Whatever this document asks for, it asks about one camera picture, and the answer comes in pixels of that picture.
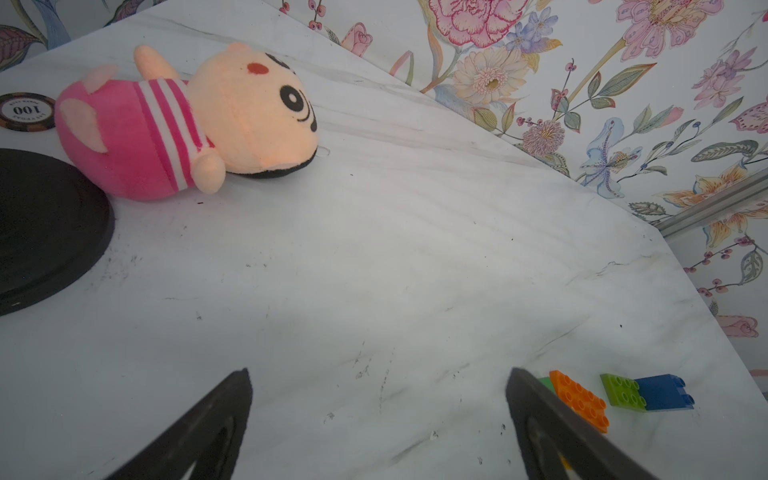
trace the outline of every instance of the plush toy ear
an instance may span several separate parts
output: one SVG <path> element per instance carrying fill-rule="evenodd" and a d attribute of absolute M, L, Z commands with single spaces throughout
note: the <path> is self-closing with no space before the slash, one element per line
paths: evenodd
<path fill-rule="evenodd" d="M 227 50 L 229 51 L 246 51 L 250 50 L 250 47 L 248 45 L 245 45 L 244 43 L 233 43 L 229 47 L 227 47 Z"/>

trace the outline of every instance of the pink striped shirt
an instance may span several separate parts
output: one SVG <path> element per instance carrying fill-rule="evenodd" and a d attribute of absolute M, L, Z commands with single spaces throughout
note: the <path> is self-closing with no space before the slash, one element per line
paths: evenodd
<path fill-rule="evenodd" d="M 158 78 L 134 83 L 151 139 L 176 192 L 194 187 L 191 162 L 213 144 L 192 115 L 187 85 Z"/>

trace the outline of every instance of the black round base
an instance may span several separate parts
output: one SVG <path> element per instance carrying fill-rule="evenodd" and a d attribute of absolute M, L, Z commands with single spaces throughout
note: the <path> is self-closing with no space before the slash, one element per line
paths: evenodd
<path fill-rule="evenodd" d="M 101 258 L 113 231 L 107 196 L 77 168 L 0 148 L 0 315 L 80 278 Z"/>

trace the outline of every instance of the stuffed animal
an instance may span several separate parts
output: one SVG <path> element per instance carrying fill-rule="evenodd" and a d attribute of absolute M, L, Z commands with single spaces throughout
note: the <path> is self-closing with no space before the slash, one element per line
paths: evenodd
<path fill-rule="evenodd" d="M 188 82 L 146 45 L 134 60 L 143 81 L 111 80 L 117 65 L 101 66 L 56 107 L 65 152 L 109 194 L 212 194 L 227 171 L 280 177 L 314 158 L 315 112 L 296 73 L 272 55 L 232 44 Z"/>

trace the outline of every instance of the orange lego brick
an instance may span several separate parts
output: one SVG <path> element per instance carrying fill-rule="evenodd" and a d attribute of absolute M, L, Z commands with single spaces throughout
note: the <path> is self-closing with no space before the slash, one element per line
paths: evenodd
<path fill-rule="evenodd" d="M 608 433 L 608 426 L 611 423 L 605 417 L 606 404 L 603 399 L 574 382 L 571 377 L 559 370 L 549 372 L 549 379 L 554 386 L 554 392 L 560 400 L 565 402 L 565 405 L 571 407 L 596 429 Z"/>

